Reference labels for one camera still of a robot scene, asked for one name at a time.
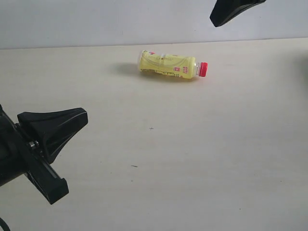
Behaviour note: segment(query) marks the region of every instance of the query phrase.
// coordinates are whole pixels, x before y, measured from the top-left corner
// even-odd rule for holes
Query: plastic bottle
[[[166,76],[181,78],[205,77],[207,63],[197,63],[195,57],[185,57],[174,54],[155,54],[152,51],[142,51],[138,60],[141,72],[156,72]]]

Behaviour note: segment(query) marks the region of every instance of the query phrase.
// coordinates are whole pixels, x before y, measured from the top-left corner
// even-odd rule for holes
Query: red bottle cap
[[[205,77],[206,76],[206,71],[207,71],[207,63],[201,63],[200,64],[199,76]]]

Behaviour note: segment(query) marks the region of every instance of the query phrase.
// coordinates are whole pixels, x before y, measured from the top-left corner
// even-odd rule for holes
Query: white wall
[[[215,28],[216,0],[0,0],[0,49],[308,36],[307,0],[268,0]]]

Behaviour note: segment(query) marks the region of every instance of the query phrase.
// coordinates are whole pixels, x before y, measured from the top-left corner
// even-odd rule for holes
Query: bottle label
[[[194,63],[194,57],[174,54],[159,55],[152,51],[143,51],[139,69],[141,71],[152,71],[167,76],[192,78],[195,75]]]

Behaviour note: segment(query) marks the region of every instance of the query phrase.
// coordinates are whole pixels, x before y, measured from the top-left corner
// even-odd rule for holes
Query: black cable
[[[0,227],[3,229],[3,231],[11,231],[9,226],[0,218]]]

